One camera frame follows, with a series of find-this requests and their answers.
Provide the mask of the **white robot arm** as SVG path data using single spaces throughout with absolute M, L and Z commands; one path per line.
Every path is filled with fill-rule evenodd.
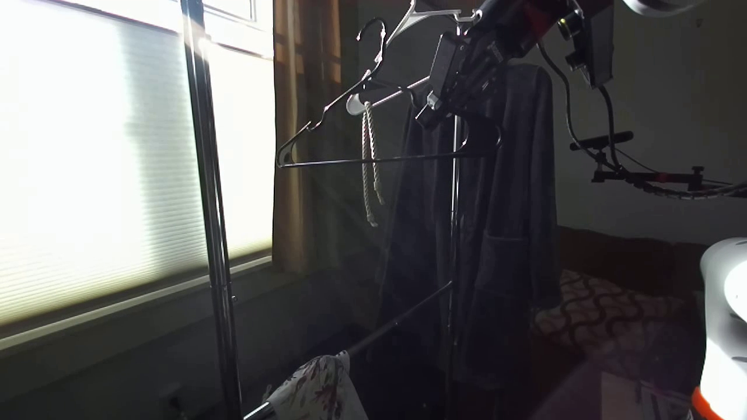
M 481 0 L 467 13 L 470 49 L 455 63 L 449 59 L 437 97 L 449 112 L 467 105 L 483 82 L 470 59 L 487 68 L 522 59 L 557 25 L 575 40 L 575 66 L 588 70 L 588 82 L 612 105 L 612 0 Z M 710 245 L 701 259 L 702 290 L 702 364 L 690 391 L 688 420 L 747 420 L 747 240 L 727 237 Z

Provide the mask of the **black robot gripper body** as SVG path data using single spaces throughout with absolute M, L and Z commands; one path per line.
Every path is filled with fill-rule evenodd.
M 462 34 L 443 32 L 437 42 L 422 123 L 470 114 L 494 88 L 498 73 L 522 59 L 569 11 L 573 0 L 483 0 Z

